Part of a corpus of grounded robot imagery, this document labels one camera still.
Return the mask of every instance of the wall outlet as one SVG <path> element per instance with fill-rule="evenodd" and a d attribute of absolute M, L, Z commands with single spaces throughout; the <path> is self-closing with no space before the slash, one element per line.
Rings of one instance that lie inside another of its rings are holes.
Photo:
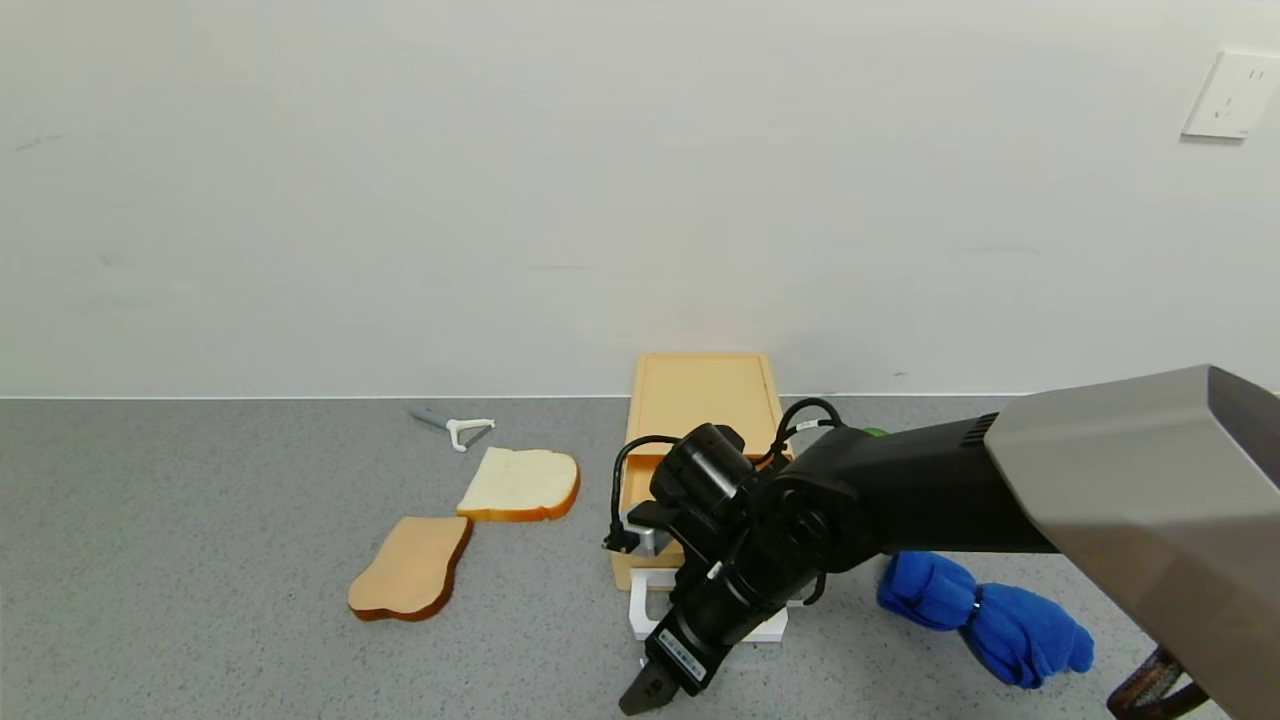
<path fill-rule="evenodd" d="M 1280 86 L 1280 58 L 1219 53 L 1183 135 L 1249 137 Z"/>

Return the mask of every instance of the speckled gray surface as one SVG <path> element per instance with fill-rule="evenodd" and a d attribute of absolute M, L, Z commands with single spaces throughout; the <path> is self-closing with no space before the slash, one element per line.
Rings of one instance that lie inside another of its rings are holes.
<path fill-rule="evenodd" d="M 842 398 L 887 429 L 984 398 Z M 8 717 L 614 717 L 640 644 L 599 550 L 625 400 L 439 401 L 498 429 L 467 455 L 397 401 L 0 402 L 0 702 Z M 558 521 L 483 524 L 431 620 L 361 623 L 351 580 L 402 515 L 448 515 L 483 447 L 570 452 Z M 781 646 L 733 651 L 657 719 L 1107 717 L 1151 650 L 1064 559 L 977 556 L 983 580 L 1057 600 L 1097 666 L 1042 691 L 991 678 L 954 634 L 873 601 L 879 564 L 833 578 Z M 1225 717 L 1216 707 L 1196 717 Z"/>

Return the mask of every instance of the blue cloth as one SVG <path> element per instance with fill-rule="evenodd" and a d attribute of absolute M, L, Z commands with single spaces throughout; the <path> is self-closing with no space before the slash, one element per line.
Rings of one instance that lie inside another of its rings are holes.
<path fill-rule="evenodd" d="M 876 600 L 925 628 L 959 629 L 978 660 L 1010 685 L 1038 688 L 1068 667 L 1093 666 L 1093 637 L 1059 603 L 1023 588 L 979 585 L 933 552 L 895 555 Z"/>

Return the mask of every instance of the black cable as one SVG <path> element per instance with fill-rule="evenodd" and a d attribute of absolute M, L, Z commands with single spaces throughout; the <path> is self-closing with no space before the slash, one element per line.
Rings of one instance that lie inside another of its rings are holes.
<path fill-rule="evenodd" d="M 787 450 L 787 441 L 792 438 L 797 432 L 799 427 L 788 427 L 791 420 L 805 407 L 822 407 L 827 411 L 828 419 L 818 420 L 818 427 L 820 428 L 842 428 L 845 421 L 840 419 L 840 413 L 836 407 L 820 397 L 805 397 L 804 400 L 796 401 L 787 411 L 782 414 L 782 420 L 778 421 L 778 433 L 773 438 L 773 445 L 769 446 L 768 452 L 765 452 L 759 460 L 754 462 L 756 468 L 763 468 L 773 460 L 774 456 L 782 455 Z"/>
<path fill-rule="evenodd" d="M 786 428 L 791 424 L 791 419 L 796 416 L 796 413 L 804 410 L 805 407 L 822 407 L 827 411 L 827 416 L 836 421 L 836 427 L 842 427 L 844 420 L 840 419 L 840 413 L 836 411 L 836 406 L 827 402 L 820 397 L 806 397 L 804 400 L 797 400 L 795 405 L 787 407 L 787 411 L 782 414 L 782 421 L 778 423 L 778 429 Z"/>
<path fill-rule="evenodd" d="M 622 446 L 618 451 L 618 456 L 613 460 L 613 495 L 612 502 L 609 502 L 609 534 L 604 538 L 604 547 L 609 550 L 617 550 L 618 547 L 626 546 L 622 534 L 626 532 L 622 528 L 622 512 L 618 505 L 622 503 L 622 464 L 626 462 L 627 455 L 640 447 L 641 445 L 649 445 L 650 442 L 667 442 L 675 445 L 680 442 L 678 437 L 672 436 L 643 436 Z"/>
<path fill-rule="evenodd" d="M 822 593 L 827 592 L 827 574 L 818 573 L 818 579 L 813 583 L 813 592 L 804 600 L 805 607 L 822 600 Z"/>

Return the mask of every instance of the toasted bread slice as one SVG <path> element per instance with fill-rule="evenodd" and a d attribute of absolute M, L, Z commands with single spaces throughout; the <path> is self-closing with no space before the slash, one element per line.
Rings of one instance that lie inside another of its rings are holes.
<path fill-rule="evenodd" d="M 564 516 L 577 498 L 577 462 L 549 450 L 485 450 L 458 515 L 525 523 Z"/>
<path fill-rule="evenodd" d="M 401 518 L 347 592 L 361 620 L 426 620 L 448 602 L 471 537 L 467 518 Z"/>

